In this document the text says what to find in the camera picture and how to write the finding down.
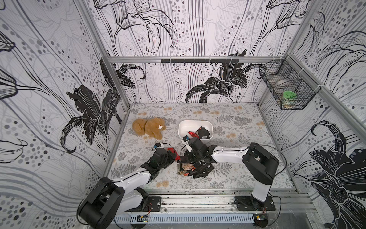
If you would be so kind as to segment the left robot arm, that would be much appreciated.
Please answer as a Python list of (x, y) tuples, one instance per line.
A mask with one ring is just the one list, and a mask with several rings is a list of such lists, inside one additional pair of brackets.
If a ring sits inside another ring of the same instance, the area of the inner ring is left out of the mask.
[(106, 229), (118, 213), (129, 210), (157, 211), (154, 201), (142, 186), (153, 181), (162, 169), (176, 161), (173, 148), (153, 148), (153, 154), (135, 172), (121, 178), (101, 178), (78, 206), (76, 217), (93, 229)]

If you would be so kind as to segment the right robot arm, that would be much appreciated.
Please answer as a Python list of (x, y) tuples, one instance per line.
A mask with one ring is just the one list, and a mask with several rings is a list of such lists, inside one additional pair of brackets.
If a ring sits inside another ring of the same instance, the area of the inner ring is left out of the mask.
[(243, 164), (255, 179), (252, 199), (259, 203), (267, 200), (279, 160), (258, 143), (253, 142), (241, 148), (224, 148), (217, 145), (207, 146), (194, 137), (185, 146), (187, 150), (180, 156), (178, 163), (193, 165), (189, 176), (206, 177), (217, 163)]

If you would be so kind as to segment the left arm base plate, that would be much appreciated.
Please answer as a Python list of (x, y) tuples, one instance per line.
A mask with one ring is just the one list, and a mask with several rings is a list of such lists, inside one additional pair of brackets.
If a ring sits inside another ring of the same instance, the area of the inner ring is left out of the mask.
[(127, 212), (160, 212), (162, 197), (160, 196), (148, 196), (143, 198), (140, 205), (136, 208), (127, 210)]

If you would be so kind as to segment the red foil tea bag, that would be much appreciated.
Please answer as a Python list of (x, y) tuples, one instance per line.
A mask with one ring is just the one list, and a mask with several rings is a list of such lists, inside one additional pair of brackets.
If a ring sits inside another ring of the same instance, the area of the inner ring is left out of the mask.
[(191, 137), (199, 138), (199, 135), (198, 135), (196, 132), (189, 131), (189, 132), (188, 132), (188, 134), (189, 134)]

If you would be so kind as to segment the black tea bag sachet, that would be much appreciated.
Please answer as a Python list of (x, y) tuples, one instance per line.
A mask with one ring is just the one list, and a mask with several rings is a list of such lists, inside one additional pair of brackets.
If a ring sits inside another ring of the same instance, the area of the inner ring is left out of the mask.
[(205, 127), (201, 126), (197, 129), (197, 131), (195, 132), (195, 134), (198, 136), (198, 138), (200, 139), (210, 139), (210, 131), (208, 129), (206, 129)]

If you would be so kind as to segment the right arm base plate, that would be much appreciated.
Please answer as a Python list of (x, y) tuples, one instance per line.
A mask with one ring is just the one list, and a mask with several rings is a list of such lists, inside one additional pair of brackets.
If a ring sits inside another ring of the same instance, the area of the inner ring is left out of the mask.
[(264, 202), (255, 199), (253, 196), (235, 196), (234, 204), (238, 211), (275, 211), (275, 204), (272, 197), (267, 196)]

